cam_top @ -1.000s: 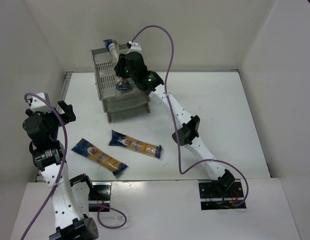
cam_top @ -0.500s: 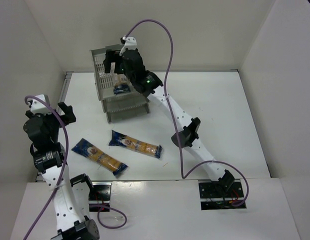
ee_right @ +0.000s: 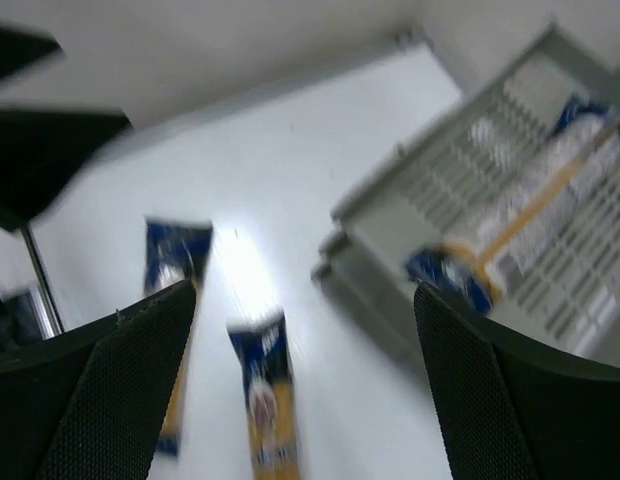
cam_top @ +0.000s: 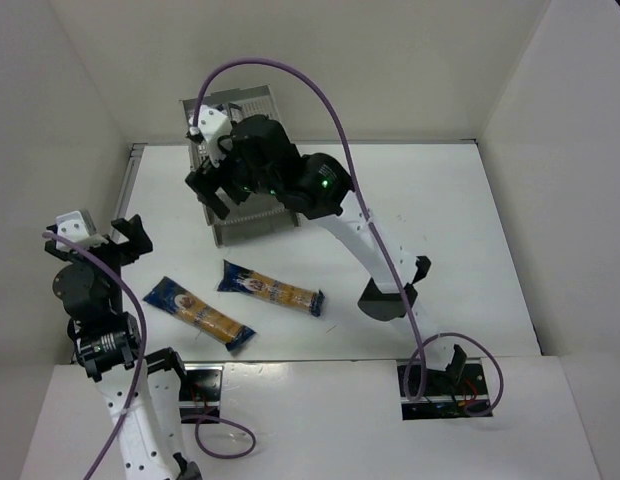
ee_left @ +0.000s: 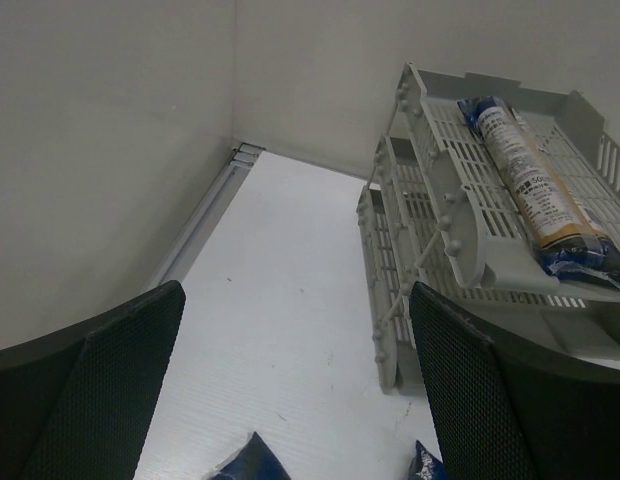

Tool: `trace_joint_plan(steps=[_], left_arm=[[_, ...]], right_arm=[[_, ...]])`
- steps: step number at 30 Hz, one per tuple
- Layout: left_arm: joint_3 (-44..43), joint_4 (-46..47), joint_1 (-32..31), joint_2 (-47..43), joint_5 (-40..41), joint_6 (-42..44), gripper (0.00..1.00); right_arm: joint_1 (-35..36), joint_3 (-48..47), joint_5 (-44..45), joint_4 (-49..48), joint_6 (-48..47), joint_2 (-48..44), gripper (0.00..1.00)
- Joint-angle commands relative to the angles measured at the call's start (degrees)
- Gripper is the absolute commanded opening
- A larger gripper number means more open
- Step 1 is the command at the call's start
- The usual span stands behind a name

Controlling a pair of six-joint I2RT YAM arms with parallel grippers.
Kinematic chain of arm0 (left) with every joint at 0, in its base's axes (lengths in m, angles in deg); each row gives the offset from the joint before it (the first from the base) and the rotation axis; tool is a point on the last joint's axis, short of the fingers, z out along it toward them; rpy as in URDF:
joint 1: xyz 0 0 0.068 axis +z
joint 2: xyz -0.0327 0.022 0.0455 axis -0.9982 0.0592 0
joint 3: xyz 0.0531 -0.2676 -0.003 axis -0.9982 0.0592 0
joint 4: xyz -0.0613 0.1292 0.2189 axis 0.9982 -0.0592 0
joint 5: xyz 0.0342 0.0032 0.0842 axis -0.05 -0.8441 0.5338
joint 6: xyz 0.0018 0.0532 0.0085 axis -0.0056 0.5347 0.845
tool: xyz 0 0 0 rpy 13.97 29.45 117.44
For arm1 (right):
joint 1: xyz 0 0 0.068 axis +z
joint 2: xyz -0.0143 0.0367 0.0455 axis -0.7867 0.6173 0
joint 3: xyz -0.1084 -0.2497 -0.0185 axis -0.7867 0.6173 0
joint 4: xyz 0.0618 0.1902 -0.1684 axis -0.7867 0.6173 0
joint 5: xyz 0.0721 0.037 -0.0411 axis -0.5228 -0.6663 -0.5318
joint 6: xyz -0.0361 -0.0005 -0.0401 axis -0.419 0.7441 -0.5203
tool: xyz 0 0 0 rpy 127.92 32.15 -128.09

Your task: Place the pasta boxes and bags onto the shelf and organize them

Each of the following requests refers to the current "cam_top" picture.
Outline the spaghetti bag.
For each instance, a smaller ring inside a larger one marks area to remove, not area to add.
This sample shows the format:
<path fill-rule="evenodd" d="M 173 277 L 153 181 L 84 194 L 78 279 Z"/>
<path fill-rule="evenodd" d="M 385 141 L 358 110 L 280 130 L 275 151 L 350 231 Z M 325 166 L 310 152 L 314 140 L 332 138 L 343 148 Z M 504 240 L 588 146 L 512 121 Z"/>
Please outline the spaghetti bag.
<path fill-rule="evenodd" d="M 228 260 L 223 261 L 223 276 L 217 291 L 241 293 L 313 317 L 322 315 L 325 302 L 325 294 L 321 290 L 294 286 Z"/>
<path fill-rule="evenodd" d="M 221 313 L 167 276 L 143 297 L 143 301 L 209 335 L 232 354 L 256 336 L 252 328 Z"/>

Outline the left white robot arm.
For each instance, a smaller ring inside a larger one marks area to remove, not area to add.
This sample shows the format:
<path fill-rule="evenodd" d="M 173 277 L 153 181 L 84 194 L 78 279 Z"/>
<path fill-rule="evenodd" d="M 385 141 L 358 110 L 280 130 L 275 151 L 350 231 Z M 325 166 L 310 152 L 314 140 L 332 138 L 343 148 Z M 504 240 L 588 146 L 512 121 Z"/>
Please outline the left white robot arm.
<path fill-rule="evenodd" d="M 140 300 L 122 279 L 123 267 L 153 249 L 140 216 L 113 221 L 118 243 L 97 231 L 86 210 L 56 217 L 44 249 L 63 268 L 52 292 L 69 317 L 67 334 L 76 362 L 101 395 L 113 423 L 89 467 L 93 477 L 113 445 L 127 479 L 199 479 L 185 451 L 179 389 L 186 377 L 180 356 L 167 347 L 147 350 L 148 326 Z"/>

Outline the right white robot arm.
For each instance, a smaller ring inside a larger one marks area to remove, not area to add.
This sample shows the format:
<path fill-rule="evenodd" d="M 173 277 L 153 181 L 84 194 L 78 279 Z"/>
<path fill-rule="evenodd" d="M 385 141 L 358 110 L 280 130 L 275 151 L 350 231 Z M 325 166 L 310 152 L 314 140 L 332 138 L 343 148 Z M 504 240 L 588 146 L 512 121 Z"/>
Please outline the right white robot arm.
<path fill-rule="evenodd" d="M 281 123 L 256 114 L 234 121 L 226 112 L 202 106 L 187 137 L 204 157 L 186 178 L 198 200 L 224 220 L 233 205 L 269 194 L 283 207 L 330 232 L 365 268 L 370 279 L 357 305 L 382 322 L 413 321 L 429 366 L 444 369 L 453 347 L 418 300 L 416 285 L 431 267 L 388 237 L 360 201 L 353 168 L 325 153 L 302 154 Z"/>

